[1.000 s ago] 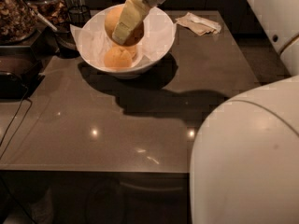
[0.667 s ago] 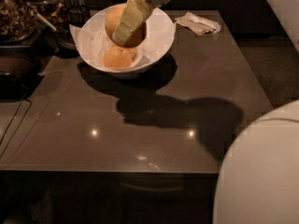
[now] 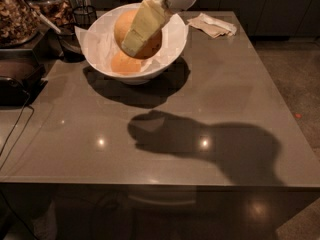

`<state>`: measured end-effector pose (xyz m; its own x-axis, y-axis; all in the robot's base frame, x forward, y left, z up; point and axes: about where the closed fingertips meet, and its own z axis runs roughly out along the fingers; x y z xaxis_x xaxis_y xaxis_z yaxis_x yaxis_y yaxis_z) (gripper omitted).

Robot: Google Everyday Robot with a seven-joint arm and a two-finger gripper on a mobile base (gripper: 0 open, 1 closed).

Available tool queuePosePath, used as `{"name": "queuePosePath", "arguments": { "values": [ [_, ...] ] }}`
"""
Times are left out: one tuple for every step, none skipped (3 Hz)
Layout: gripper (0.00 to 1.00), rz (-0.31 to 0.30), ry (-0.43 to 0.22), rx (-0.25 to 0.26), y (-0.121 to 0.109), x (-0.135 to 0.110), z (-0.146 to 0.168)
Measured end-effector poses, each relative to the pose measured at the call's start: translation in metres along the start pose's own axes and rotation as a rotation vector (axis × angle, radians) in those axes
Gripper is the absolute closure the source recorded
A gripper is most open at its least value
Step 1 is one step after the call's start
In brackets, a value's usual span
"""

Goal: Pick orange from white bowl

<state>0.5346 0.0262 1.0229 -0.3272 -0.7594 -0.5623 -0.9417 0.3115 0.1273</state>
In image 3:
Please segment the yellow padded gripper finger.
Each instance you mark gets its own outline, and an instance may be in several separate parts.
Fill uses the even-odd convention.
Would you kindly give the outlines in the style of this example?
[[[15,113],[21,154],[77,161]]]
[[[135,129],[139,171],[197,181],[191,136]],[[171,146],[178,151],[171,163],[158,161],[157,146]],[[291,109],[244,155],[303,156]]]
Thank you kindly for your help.
[[[133,58],[150,58],[162,45],[162,28],[172,13],[166,0],[143,0],[121,42],[121,49]]]

